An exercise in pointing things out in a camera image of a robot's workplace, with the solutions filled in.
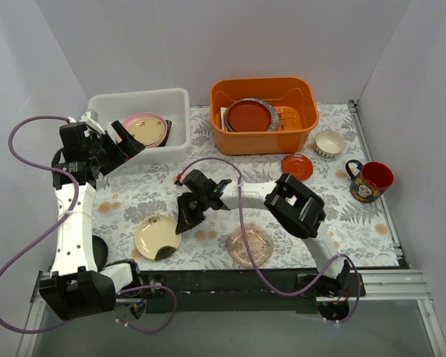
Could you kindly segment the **black square floral plate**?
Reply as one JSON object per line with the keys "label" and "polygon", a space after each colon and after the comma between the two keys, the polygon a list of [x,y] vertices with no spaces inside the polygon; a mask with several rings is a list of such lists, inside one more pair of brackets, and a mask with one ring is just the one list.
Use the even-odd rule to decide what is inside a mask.
{"label": "black square floral plate", "polygon": [[166,134],[164,139],[162,140],[162,142],[160,143],[159,147],[165,147],[169,138],[169,135],[171,133],[172,130],[172,121],[170,120],[165,120],[167,123],[167,130],[166,130]]}

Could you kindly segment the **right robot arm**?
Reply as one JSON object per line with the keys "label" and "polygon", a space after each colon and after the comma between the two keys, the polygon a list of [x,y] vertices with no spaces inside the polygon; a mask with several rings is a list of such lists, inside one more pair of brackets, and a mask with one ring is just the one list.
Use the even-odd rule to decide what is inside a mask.
{"label": "right robot arm", "polygon": [[191,230],[205,220],[206,210],[237,210],[244,225],[243,210],[266,210],[293,237],[302,240],[316,262],[318,275],[304,288],[282,292],[272,286],[256,265],[247,237],[243,237],[253,269],[262,282],[276,294],[294,297],[311,288],[325,296],[341,294],[349,285],[349,260],[342,257],[328,234],[324,201],[302,182],[283,173],[276,181],[248,184],[241,179],[219,183],[199,170],[178,175],[174,184],[187,191],[177,198],[177,234]]}

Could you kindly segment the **cream floral small plate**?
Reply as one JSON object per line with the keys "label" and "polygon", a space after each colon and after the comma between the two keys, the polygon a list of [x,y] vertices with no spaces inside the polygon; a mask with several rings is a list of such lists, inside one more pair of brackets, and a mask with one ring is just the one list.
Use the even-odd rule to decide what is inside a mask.
{"label": "cream floral small plate", "polygon": [[144,115],[131,120],[127,131],[135,140],[141,142],[146,147],[151,147],[165,136],[167,122],[155,116]]}

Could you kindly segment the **pink round plate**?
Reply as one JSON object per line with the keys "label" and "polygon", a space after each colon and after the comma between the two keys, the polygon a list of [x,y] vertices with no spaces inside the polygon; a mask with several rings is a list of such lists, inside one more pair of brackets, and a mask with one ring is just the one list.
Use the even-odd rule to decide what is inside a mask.
{"label": "pink round plate", "polygon": [[[160,115],[157,115],[157,114],[154,114],[154,113],[151,113],[151,112],[144,112],[144,113],[139,113],[139,114],[133,115],[133,116],[131,116],[131,117],[125,119],[124,122],[123,122],[122,124],[123,124],[123,126],[127,129],[127,127],[128,127],[128,125],[130,124],[130,121],[131,121],[131,120],[136,119],[136,118],[139,118],[140,116],[144,116],[144,115],[151,115],[151,116],[155,116],[155,117],[157,117],[157,118],[161,118],[161,119],[163,119]],[[162,142],[162,140],[164,139],[164,137],[163,137],[162,139],[160,139],[159,142],[157,142],[154,146],[151,146],[150,148],[152,148],[152,147],[158,147],[158,146],[160,145],[160,143]]]}

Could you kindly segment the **cream plate with dark patch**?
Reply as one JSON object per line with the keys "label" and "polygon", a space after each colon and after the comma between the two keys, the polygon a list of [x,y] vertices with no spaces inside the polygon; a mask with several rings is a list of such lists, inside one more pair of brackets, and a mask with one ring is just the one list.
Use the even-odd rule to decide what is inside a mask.
{"label": "cream plate with dark patch", "polygon": [[181,244],[175,232],[177,222],[170,216],[156,214],[146,217],[135,232],[139,253],[150,260],[163,260],[173,255]]}

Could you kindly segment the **black round plate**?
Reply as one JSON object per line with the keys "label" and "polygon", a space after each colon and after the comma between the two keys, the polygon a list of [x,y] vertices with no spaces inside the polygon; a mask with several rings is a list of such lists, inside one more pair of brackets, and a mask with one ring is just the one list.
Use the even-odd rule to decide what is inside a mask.
{"label": "black round plate", "polygon": [[99,236],[92,236],[92,249],[94,261],[97,267],[97,271],[102,271],[107,263],[109,249],[106,242]]}

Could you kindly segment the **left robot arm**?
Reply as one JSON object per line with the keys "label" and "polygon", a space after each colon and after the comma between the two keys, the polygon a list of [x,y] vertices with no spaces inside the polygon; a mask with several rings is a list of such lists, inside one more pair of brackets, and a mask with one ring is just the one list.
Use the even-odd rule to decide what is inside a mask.
{"label": "left robot arm", "polygon": [[64,321],[112,311],[117,293],[133,298],[143,279],[133,259],[108,263],[106,243],[92,233],[92,209],[98,176],[107,175],[144,150],[119,121],[106,130],[84,120],[61,126],[62,148],[51,162],[59,217],[56,253],[50,276],[39,293]]}

